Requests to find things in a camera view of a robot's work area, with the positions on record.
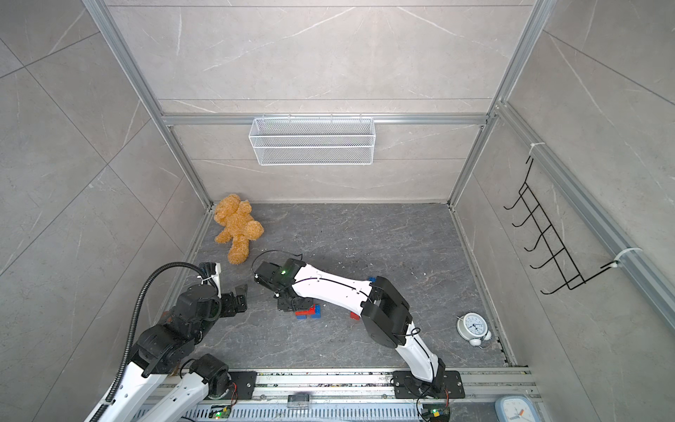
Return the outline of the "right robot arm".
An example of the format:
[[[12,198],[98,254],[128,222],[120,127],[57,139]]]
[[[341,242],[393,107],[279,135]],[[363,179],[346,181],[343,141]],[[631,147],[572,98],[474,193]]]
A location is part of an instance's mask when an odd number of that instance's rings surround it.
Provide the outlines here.
[[[444,391],[445,363],[421,339],[409,303],[388,279],[347,279],[290,258],[282,266],[262,262],[254,271],[254,280],[274,293],[282,311],[300,311],[316,300],[347,309],[360,318],[375,343],[402,357],[415,379],[418,396]]]

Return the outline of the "blue lego brick bottom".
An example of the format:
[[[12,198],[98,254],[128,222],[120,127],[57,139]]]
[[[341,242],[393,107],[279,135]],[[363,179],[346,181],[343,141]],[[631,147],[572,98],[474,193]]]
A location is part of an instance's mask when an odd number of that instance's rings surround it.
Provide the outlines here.
[[[314,313],[311,315],[311,317],[314,319],[321,318],[321,306],[319,304],[314,306]]]

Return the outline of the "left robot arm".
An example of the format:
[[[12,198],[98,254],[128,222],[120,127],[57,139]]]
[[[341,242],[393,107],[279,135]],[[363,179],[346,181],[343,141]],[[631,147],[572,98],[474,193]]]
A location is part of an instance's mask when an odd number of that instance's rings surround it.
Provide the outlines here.
[[[199,283],[179,295],[159,322],[137,332],[142,305],[155,279],[173,268],[196,272]],[[193,358],[198,344],[221,318],[232,318],[248,308],[248,287],[241,284],[225,293],[221,266],[176,261],[156,269],[142,285],[132,312],[121,364],[107,393],[88,415],[89,421],[130,421],[147,398],[172,374],[179,384],[142,416],[144,421],[179,421],[204,399],[239,399],[240,388],[227,364],[206,353]]]

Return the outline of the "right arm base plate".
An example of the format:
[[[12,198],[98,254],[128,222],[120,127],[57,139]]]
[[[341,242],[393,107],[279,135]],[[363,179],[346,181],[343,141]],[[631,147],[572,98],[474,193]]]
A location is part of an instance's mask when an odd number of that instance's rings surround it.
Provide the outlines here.
[[[411,371],[395,371],[390,379],[397,399],[464,399],[466,393],[457,371],[441,371],[431,383],[418,380]]]

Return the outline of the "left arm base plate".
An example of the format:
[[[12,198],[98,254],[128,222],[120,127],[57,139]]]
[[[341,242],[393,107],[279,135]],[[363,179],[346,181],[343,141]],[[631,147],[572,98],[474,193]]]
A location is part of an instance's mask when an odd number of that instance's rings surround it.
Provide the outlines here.
[[[253,391],[256,388],[258,373],[256,371],[234,371],[230,372],[230,386],[225,400],[230,400],[234,393],[237,393],[238,400],[251,400]]]

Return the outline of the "red long lego brick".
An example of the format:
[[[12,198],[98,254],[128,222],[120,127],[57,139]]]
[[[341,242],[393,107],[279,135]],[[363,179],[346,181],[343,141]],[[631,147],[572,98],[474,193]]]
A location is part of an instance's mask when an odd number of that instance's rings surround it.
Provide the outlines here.
[[[314,308],[310,308],[307,311],[295,311],[295,316],[306,316],[306,317],[311,317],[311,315],[314,313]]]

